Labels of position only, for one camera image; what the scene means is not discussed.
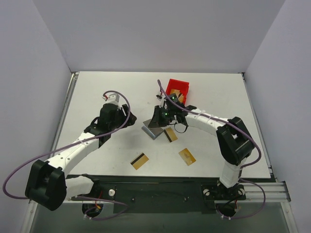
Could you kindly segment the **grey card holder wallet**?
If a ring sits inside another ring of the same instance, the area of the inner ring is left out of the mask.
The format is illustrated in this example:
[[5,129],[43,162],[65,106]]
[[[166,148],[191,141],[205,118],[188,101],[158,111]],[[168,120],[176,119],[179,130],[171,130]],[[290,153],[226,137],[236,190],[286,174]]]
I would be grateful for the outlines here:
[[163,133],[164,130],[162,128],[149,128],[148,125],[150,121],[150,119],[144,121],[141,129],[153,140],[156,140]]

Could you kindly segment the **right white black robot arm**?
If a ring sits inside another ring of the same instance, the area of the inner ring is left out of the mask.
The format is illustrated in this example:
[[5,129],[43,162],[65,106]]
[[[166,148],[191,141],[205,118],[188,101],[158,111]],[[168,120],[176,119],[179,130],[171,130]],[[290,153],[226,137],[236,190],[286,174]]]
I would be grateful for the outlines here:
[[225,165],[217,186],[218,195],[227,199],[235,192],[242,166],[254,149],[251,135],[239,117],[232,119],[208,115],[204,110],[179,102],[176,94],[168,97],[157,95],[160,104],[154,107],[149,128],[166,127],[182,124],[186,128],[193,127],[215,136],[218,140]]

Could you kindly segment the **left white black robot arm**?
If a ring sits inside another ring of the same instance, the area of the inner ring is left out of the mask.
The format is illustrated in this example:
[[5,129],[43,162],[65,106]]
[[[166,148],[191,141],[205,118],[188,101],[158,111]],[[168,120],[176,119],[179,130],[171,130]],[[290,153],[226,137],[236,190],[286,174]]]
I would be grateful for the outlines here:
[[37,160],[32,164],[25,196],[51,211],[56,210],[64,200],[79,195],[89,200],[96,199],[100,194],[97,181],[87,174],[69,179],[68,174],[109,140],[112,131],[132,126],[136,120],[128,105],[104,104],[99,116],[84,129],[73,147],[61,150],[46,161]]

